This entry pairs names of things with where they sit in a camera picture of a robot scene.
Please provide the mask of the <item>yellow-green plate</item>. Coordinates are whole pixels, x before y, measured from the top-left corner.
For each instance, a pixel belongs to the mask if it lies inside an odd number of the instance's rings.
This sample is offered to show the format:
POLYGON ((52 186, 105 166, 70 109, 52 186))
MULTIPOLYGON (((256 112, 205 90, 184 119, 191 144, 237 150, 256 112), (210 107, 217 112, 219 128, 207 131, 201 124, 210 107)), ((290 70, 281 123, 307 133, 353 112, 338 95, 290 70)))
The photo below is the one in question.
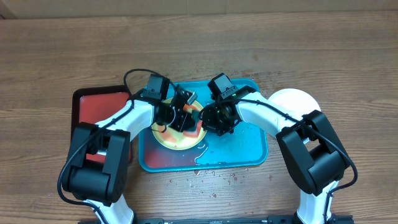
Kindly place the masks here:
POLYGON ((181 151, 190 149, 196 146, 206 135, 206 131, 201 126, 202 121, 197 122, 196 128, 193 131, 183 131, 182 133, 167 128, 164 132, 165 126, 154 123, 151 126, 152 133, 155 139, 168 149, 181 151))

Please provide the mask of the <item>white plate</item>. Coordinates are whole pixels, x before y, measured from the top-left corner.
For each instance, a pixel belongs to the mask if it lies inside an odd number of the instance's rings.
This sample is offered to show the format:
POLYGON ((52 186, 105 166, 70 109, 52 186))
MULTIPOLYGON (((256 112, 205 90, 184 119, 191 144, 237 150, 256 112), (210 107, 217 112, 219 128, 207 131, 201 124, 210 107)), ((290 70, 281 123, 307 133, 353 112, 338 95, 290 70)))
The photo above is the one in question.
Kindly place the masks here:
POLYGON ((290 115, 295 116, 296 119, 302 119, 303 115, 314 110, 321 111, 320 105, 314 97, 295 88, 279 90, 269 97, 269 101, 292 112, 290 115))

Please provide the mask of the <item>red sponge with green pad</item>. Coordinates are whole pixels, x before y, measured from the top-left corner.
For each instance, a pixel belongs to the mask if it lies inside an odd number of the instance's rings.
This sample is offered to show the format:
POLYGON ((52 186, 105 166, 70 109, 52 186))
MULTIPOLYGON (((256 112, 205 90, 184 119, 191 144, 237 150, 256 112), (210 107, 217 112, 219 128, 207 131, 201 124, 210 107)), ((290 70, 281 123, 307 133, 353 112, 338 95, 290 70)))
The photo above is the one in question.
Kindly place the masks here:
POLYGON ((190 113, 192 115, 192 118, 196 121, 199 122, 199 113, 203 109, 201 104, 192 104, 192 105, 184 105, 183 110, 187 113, 190 113))

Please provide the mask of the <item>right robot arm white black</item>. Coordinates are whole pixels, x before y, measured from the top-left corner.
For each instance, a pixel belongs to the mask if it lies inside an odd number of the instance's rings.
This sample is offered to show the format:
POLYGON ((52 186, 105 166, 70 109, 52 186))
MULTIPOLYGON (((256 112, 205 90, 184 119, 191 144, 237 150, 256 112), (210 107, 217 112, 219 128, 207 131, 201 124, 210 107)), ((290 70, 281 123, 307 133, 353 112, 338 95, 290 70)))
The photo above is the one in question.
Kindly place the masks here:
POLYGON ((222 136, 240 122, 253 124, 276 138, 285 166, 300 189, 300 203, 292 215, 270 215, 266 223, 353 223, 349 215, 331 212, 334 193, 345 170, 354 167, 332 125, 306 92, 285 90, 299 97, 283 107, 250 86, 238 88, 223 73, 209 83, 213 103, 198 115, 203 129, 222 136))

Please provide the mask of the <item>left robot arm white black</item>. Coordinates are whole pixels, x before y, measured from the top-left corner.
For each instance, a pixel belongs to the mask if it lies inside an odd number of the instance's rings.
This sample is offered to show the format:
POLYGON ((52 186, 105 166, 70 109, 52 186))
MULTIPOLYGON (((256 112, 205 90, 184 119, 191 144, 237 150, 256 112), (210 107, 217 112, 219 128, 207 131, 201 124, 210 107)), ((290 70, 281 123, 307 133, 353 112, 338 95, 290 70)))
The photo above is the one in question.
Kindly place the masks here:
POLYGON ((195 118, 183 107, 196 99, 195 92, 152 71, 147 86, 131 93, 114 115, 96 124, 79 123, 57 180, 60 198, 90 207, 98 223, 134 223, 123 196, 131 141, 154 123, 181 133, 195 128, 195 118))

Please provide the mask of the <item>teal plastic tray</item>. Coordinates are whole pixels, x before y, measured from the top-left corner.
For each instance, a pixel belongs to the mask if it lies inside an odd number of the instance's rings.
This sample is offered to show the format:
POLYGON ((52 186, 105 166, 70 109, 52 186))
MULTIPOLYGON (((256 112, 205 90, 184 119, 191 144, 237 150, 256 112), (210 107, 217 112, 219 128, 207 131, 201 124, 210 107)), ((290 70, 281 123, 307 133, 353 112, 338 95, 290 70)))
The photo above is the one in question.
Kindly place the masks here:
POLYGON ((266 132, 249 123, 239 123, 233 134, 206 132, 196 146, 181 151, 161 145, 151 127, 139 133, 139 163, 148 172, 254 166, 262 164, 267 155, 266 132))

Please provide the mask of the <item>dark red tray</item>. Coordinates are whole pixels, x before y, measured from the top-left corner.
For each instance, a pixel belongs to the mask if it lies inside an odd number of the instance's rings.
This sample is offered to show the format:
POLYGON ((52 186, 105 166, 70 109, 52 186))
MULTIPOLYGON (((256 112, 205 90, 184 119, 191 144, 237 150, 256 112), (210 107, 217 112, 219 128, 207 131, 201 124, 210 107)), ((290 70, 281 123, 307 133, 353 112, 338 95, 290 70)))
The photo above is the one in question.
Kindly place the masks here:
POLYGON ((81 88, 73 93, 71 137, 80 122, 95 124, 122 109, 129 93, 124 85, 81 88))

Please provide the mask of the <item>black rail at table edge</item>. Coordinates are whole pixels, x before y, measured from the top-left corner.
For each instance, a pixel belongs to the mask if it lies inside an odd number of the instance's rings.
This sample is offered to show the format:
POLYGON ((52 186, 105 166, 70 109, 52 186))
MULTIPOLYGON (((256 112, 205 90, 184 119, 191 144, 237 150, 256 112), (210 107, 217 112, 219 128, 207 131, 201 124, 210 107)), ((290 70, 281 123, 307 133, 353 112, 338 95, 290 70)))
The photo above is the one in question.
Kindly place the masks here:
MULTIPOLYGON (((100 224, 99 220, 78 222, 79 224, 100 224)), ((267 218, 223 218, 223 219, 181 219, 164 220, 162 218, 141 218, 134 223, 138 224, 293 224, 302 223, 295 215, 270 215, 267 218)), ((327 223, 354 224, 353 216, 341 216, 332 214, 327 223)))

